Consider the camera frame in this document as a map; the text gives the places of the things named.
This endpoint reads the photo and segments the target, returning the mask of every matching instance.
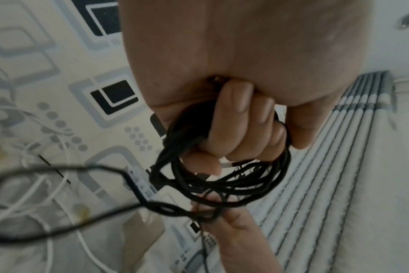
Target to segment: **black cable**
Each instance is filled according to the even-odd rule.
[[[221,216],[225,208],[236,208],[245,206],[257,199],[262,198],[272,191],[285,177],[290,161],[291,154],[289,152],[290,137],[287,136],[286,146],[279,158],[272,162],[251,162],[240,161],[234,162],[233,166],[238,166],[240,169],[216,181],[205,181],[193,173],[187,171],[180,161],[180,156],[198,145],[207,138],[211,122],[215,101],[208,101],[187,108],[180,117],[172,124],[167,132],[167,137],[164,139],[164,149],[159,154],[154,168],[149,176],[149,180],[154,185],[171,186],[180,191],[187,198],[213,207],[213,210],[207,211],[187,211],[183,208],[160,201],[148,201],[140,192],[130,175],[118,168],[93,165],[93,166],[39,166],[29,169],[15,169],[0,173],[0,185],[13,177],[21,175],[47,174],[56,171],[76,171],[88,172],[90,170],[103,170],[115,174],[119,174],[125,179],[128,186],[133,191],[139,203],[127,205],[98,216],[92,217],[86,222],[71,225],[69,227],[54,228],[49,233],[34,233],[24,236],[6,235],[0,233],[0,245],[14,245],[35,242],[49,237],[60,236],[76,229],[84,228],[95,224],[104,219],[108,219],[115,215],[136,210],[144,207],[160,215],[169,217],[188,217],[199,223],[200,228],[203,223],[212,223]],[[168,179],[161,173],[161,169],[167,164],[171,164],[175,179]],[[249,174],[240,178],[240,175],[245,171],[251,170]],[[216,192],[221,201],[210,201],[206,199],[207,194]],[[197,196],[196,193],[204,193],[203,197]],[[227,201],[230,195],[242,196],[238,201]],[[206,264],[207,251],[204,245],[203,232],[202,247],[205,270],[208,272]]]

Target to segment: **skin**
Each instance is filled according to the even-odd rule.
[[[295,148],[314,141],[359,74],[372,2],[119,0],[119,10],[133,74],[164,126],[186,107],[217,99],[208,139],[182,160],[192,172],[218,175],[219,158],[271,161],[281,154],[287,132],[273,121],[275,103],[287,106],[285,122]],[[212,76],[224,79],[218,94],[207,81]],[[259,236],[259,229],[251,229]],[[232,231],[226,229],[226,236]],[[218,237],[221,250],[232,248]],[[270,251],[266,240],[256,241],[259,245],[243,247]],[[222,255],[224,265],[230,259],[253,260],[237,254]],[[244,268],[259,266],[250,265]]]

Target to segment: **fingernail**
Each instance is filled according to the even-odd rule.
[[[250,103],[254,92],[254,85],[249,82],[242,82],[233,85],[231,89],[231,103],[233,109],[240,113],[245,112]]]
[[[271,98],[263,98],[261,107],[256,108],[253,113],[251,113],[252,118],[259,124],[263,124],[267,121],[267,118],[274,111],[275,101]]]

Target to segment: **hand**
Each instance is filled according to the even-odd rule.
[[[221,201],[216,193],[207,199]],[[211,209],[191,202],[192,210]],[[213,224],[202,224],[218,241],[221,262],[227,273],[281,273],[281,265],[251,214],[244,207],[228,209]]]
[[[313,142],[359,73],[371,3],[119,0],[119,8],[129,63],[164,126],[187,106],[217,98],[209,77],[239,79],[218,96],[208,141],[183,158],[190,171],[217,175],[220,157],[279,156],[286,132],[271,121],[273,103],[288,107],[295,148]]]

